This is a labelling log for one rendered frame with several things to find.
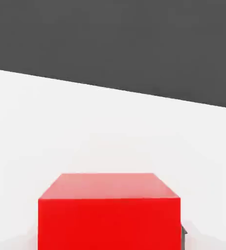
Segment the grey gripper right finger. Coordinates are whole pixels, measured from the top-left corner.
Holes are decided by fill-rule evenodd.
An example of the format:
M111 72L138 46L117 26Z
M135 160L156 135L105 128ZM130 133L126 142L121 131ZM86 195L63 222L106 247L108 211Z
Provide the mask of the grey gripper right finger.
M190 221L183 221L187 231L185 250L226 250L226 241L202 234Z

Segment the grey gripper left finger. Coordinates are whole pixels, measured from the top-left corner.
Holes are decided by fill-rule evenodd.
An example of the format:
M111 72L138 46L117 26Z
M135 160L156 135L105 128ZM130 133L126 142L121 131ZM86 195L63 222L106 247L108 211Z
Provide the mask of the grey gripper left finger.
M8 250L38 250L37 233L37 228L32 228L28 233L15 237L8 244Z

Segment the small red cube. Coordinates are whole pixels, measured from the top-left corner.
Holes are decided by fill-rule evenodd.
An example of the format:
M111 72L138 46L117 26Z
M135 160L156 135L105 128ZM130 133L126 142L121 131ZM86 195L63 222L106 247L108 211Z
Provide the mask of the small red cube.
M60 175L38 200L38 250L181 250L181 200L152 173Z

